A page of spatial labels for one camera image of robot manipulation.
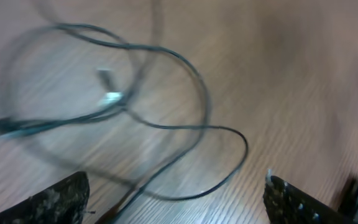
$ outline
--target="cord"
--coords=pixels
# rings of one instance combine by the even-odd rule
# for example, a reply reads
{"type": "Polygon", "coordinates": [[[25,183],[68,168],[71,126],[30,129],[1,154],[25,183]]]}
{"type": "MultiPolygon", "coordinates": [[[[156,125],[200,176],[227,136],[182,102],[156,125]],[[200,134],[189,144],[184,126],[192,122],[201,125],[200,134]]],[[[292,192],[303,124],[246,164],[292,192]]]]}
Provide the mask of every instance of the cord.
{"type": "MultiPolygon", "coordinates": [[[[130,56],[130,60],[132,62],[132,66],[134,68],[138,67],[137,71],[134,75],[134,81],[130,85],[130,87],[124,91],[123,97],[116,103],[113,103],[111,105],[108,105],[107,107],[95,111],[94,113],[86,114],[83,116],[78,116],[75,118],[69,118],[69,119],[32,119],[32,120],[16,120],[13,118],[13,116],[8,118],[0,119],[0,135],[9,137],[9,138],[19,138],[19,137],[27,137],[27,136],[33,136],[39,133],[42,133],[44,131],[48,131],[54,128],[58,128],[60,126],[69,125],[69,124],[86,124],[86,123],[97,123],[102,122],[107,119],[110,119],[112,117],[115,117],[121,113],[128,114],[133,120],[140,122],[146,126],[149,126],[151,128],[159,128],[159,129],[192,129],[192,130],[199,130],[198,136],[196,140],[188,147],[187,149],[179,152],[178,154],[175,154],[172,156],[172,158],[169,158],[168,161],[166,161],[165,164],[161,165],[159,169],[157,169],[156,172],[152,174],[145,175],[145,178],[138,181],[138,183],[131,182],[129,180],[122,179],[120,177],[114,178],[113,181],[119,182],[120,184],[124,184],[128,187],[130,187],[130,191],[126,194],[125,197],[120,200],[120,202],[116,205],[115,211],[112,211],[111,213],[107,212],[105,215],[102,216],[102,218],[97,223],[114,223],[119,219],[119,217],[131,206],[132,203],[136,201],[136,199],[142,195],[147,194],[153,198],[160,199],[160,200],[167,200],[167,201],[184,201],[184,200],[193,200],[200,197],[204,197],[206,195],[209,195],[210,193],[214,192],[218,188],[220,188],[222,185],[224,185],[245,163],[249,146],[247,143],[247,139],[245,136],[240,133],[239,131],[224,127],[224,126],[212,126],[209,125],[210,120],[210,114],[211,114],[211,101],[210,96],[208,93],[208,89],[203,81],[203,77],[201,74],[197,71],[197,69],[182,55],[179,53],[172,51],[170,49],[167,49],[165,47],[160,46],[153,46],[153,45],[144,45],[144,44],[130,44],[126,42],[124,39],[119,37],[118,35],[103,29],[98,26],[93,26],[89,24],[69,24],[64,22],[59,22],[57,17],[53,16],[46,16],[47,14],[45,12],[42,12],[41,15],[44,16],[44,18],[47,18],[48,21],[52,22],[53,25],[49,27],[42,27],[39,29],[35,29],[33,31],[30,31],[28,33],[29,37],[26,39],[25,42],[22,42],[21,44],[18,44],[17,50],[13,51],[10,58],[7,60],[7,64],[3,66],[2,72],[3,73],[9,73],[12,70],[12,66],[14,65],[14,61],[17,60],[18,55],[22,54],[25,50],[26,45],[29,45],[30,43],[34,42],[35,39],[39,38],[41,35],[46,34],[47,32],[51,30],[61,30],[67,33],[68,35],[75,37],[77,39],[81,39],[87,42],[90,42],[92,44],[96,45],[102,45],[105,47],[110,48],[116,48],[116,49],[126,49],[126,50],[147,50],[149,52],[158,52],[163,54],[169,54],[177,58],[179,61],[183,62],[185,66],[187,66],[192,75],[194,75],[195,80],[197,81],[197,84],[201,90],[202,94],[202,100],[204,103],[203,109],[204,114],[201,119],[200,125],[186,125],[186,126],[164,126],[159,124],[153,124],[145,119],[141,118],[137,113],[130,110],[129,105],[130,102],[133,100],[134,96],[139,90],[139,86],[144,79],[145,75],[145,67],[147,65],[147,62],[145,62],[143,65],[140,65],[139,59],[135,55],[130,56]],[[102,34],[105,34],[119,43],[115,42],[108,42],[104,40],[94,39],[91,37],[88,37],[86,35],[81,34],[79,31],[83,30],[92,30],[94,32],[99,32],[102,34]],[[196,195],[190,195],[186,197],[168,197],[163,195],[158,195],[152,192],[147,192],[146,188],[147,186],[156,178],[158,177],[162,172],[166,171],[168,168],[170,168],[172,165],[174,165],[176,162],[178,162],[181,158],[183,158],[185,155],[187,155],[190,151],[192,151],[203,139],[205,135],[206,129],[223,129],[226,131],[230,131],[232,133],[235,133],[239,135],[245,145],[244,154],[241,160],[239,161],[238,165],[225,177],[223,180],[221,180],[218,184],[216,184],[214,187],[211,187],[209,190],[204,191],[201,194],[196,195]]],[[[103,78],[104,83],[109,85],[109,80],[103,78]]]]}

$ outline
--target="black object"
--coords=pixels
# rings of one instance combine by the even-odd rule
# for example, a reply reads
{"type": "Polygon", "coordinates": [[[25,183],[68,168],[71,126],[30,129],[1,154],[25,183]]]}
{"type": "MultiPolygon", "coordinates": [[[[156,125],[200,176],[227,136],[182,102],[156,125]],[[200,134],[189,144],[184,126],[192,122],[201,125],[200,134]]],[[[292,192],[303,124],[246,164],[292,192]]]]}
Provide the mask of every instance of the black object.
{"type": "Polygon", "coordinates": [[[267,177],[264,204],[273,224],[358,224],[358,180],[344,189],[338,212],[279,177],[267,177]]]}
{"type": "Polygon", "coordinates": [[[0,213],[0,224],[81,224],[90,186],[85,172],[55,185],[0,213]]]}

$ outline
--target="black cable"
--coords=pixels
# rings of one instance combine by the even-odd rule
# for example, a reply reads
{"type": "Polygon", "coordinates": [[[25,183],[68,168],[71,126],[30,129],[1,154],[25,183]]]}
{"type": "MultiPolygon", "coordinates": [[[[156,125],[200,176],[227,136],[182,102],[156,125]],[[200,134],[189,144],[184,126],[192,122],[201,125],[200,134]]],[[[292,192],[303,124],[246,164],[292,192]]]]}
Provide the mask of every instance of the black cable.
{"type": "MultiPolygon", "coordinates": [[[[192,129],[192,130],[200,130],[198,133],[198,136],[196,140],[188,147],[187,149],[183,150],[179,155],[177,155],[172,161],[170,161],[168,164],[164,165],[161,169],[159,169],[141,188],[138,189],[137,193],[129,200],[127,204],[123,208],[121,208],[120,211],[117,212],[116,216],[109,221],[109,223],[114,223],[121,215],[122,213],[130,207],[130,205],[143,193],[146,193],[147,195],[157,198],[160,200],[168,200],[168,201],[184,201],[184,200],[192,200],[200,197],[204,197],[205,195],[208,195],[218,188],[220,188],[223,184],[225,184],[244,164],[247,155],[248,155],[248,143],[243,134],[241,134],[239,131],[224,127],[224,126],[212,126],[209,125],[209,119],[211,114],[211,102],[210,97],[208,93],[208,89],[203,81],[203,78],[201,74],[197,71],[197,69],[182,55],[167,49],[165,47],[159,47],[159,46],[152,46],[152,45],[143,45],[143,44],[130,44],[127,43],[124,39],[120,38],[118,35],[103,29],[98,26],[93,26],[89,24],[68,24],[68,23],[62,23],[57,22],[58,19],[51,19],[51,16],[45,16],[49,19],[50,22],[53,22],[54,25],[50,27],[44,27],[40,29],[36,29],[33,31],[32,34],[30,34],[29,39],[26,40],[26,42],[22,43],[17,49],[17,51],[14,51],[11,55],[11,58],[8,59],[8,63],[4,65],[2,72],[3,73],[9,73],[12,70],[12,66],[14,64],[14,61],[20,55],[24,50],[27,44],[29,42],[33,42],[36,38],[38,38],[41,35],[44,35],[46,32],[51,30],[62,30],[66,32],[67,34],[77,38],[81,39],[87,42],[90,42],[92,44],[96,45],[102,45],[105,47],[111,47],[116,49],[126,49],[126,50],[147,50],[150,52],[159,52],[163,54],[169,54],[174,56],[175,58],[179,59],[179,61],[183,62],[184,65],[186,65],[192,72],[192,74],[195,76],[195,80],[197,81],[197,84],[199,85],[202,93],[202,97],[204,100],[204,115],[201,120],[200,125],[186,125],[186,126],[164,126],[159,124],[153,124],[150,123],[143,118],[141,118],[138,114],[131,111],[129,109],[130,101],[133,99],[134,95],[137,93],[139,86],[141,84],[141,81],[144,78],[144,70],[147,63],[144,63],[143,65],[139,65],[139,59],[136,56],[130,55],[130,60],[132,62],[132,66],[134,68],[138,67],[139,69],[135,72],[134,81],[130,85],[130,87],[124,92],[124,97],[119,100],[117,103],[109,105],[99,111],[96,111],[91,114],[79,116],[76,118],[70,118],[70,119],[38,119],[38,120],[23,120],[18,121],[14,120],[13,116],[10,118],[0,119],[0,134],[5,134],[9,137],[24,137],[24,136],[32,136],[44,131],[51,130],[53,128],[57,128],[63,125],[68,124],[86,124],[86,123],[96,123],[101,122],[104,120],[107,120],[109,118],[112,118],[114,116],[119,115],[122,112],[127,113],[131,118],[133,118],[135,121],[138,121],[146,126],[149,126],[151,128],[159,128],[159,129],[192,129]],[[120,43],[115,42],[107,42],[104,40],[94,39],[91,37],[88,37],[86,35],[83,35],[79,33],[81,30],[92,30],[95,32],[100,32],[102,34],[106,34],[107,36],[112,37],[113,39],[116,39],[120,43]],[[223,129],[226,131],[230,131],[233,133],[238,134],[245,144],[245,151],[244,155],[239,161],[238,165],[227,175],[222,181],[220,181],[218,184],[216,184],[214,187],[211,187],[209,190],[204,191],[201,194],[186,196],[186,197],[167,197],[163,195],[158,195],[152,192],[146,192],[146,187],[162,172],[167,170],[169,167],[174,165],[176,162],[178,162],[183,156],[188,154],[190,151],[192,151],[202,140],[205,134],[206,129],[223,129]]],[[[120,177],[117,177],[114,179],[114,181],[119,182],[120,184],[124,184],[126,186],[132,186],[134,187],[134,184],[131,183],[129,180],[124,180],[120,177]]]]}

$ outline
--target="cable connector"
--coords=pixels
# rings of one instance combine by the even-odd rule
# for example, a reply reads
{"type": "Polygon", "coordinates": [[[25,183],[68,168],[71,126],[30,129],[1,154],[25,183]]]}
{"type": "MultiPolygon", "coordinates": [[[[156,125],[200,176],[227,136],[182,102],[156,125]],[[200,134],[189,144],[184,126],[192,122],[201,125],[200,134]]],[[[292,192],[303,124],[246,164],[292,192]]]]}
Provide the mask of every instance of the cable connector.
{"type": "Polygon", "coordinates": [[[11,118],[0,119],[0,137],[2,138],[18,138],[23,136],[21,126],[11,118]]]}
{"type": "Polygon", "coordinates": [[[98,68],[98,77],[102,86],[107,91],[103,99],[100,100],[99,106],[109,106],[120,101],[124,94],[116,90],[111,70],[108,68],[98,68]]]}

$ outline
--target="wooden table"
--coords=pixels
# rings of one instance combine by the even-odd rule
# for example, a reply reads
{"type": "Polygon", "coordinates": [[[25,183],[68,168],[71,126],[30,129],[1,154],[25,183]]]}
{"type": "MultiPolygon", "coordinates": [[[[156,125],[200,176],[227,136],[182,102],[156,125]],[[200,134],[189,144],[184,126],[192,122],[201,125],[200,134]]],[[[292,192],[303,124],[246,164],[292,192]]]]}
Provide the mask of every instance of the wooden table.
{"type": "MultiPolygon", "coordinates": [[[[245,166],[222,189],[182,203],[141,197],[119,223],[268,223],[262,203],[267,169],[329,205],[347,176],[358,174],[358,1],[52,3],[64,20],[105,27],[130,42],[148,44],[156,41],[152,36],[160,37],[160,45],[187,57],[204,75],[212,123],[236,128],[250,142],[245,166]]],[[[0,0],[0,55],[14,37],[45,25],[30,1],[0,0]]],[[[113,69],[121,89],[131,82],[127,52],[59,31],[43,36],[12,71],[20,117],[93,111],[104,94],[94,75],[97,67],[113,69]]],[[[164,55],[150,68],[132,108],[161,124],[195,124],[201,116],[193,80],[164,55]]],[[[0,117],[5,115],[0,98],[0,117]]],[[[76,170],[88,170],[85,166],[135,179],[183,149],[191,134],[147,128],[122,114],[54,129],[34,141],[0,139],[0,211],[76,170]]],[[[208,131],[197,150],[149,189],[200,193],[235,166],[242,147],[235,135],[208,131]]],[[[85,215],[84,223],[95,222],[127,191],[92,172],[89,181],[88,209],[96,214],[85,215]]]]}

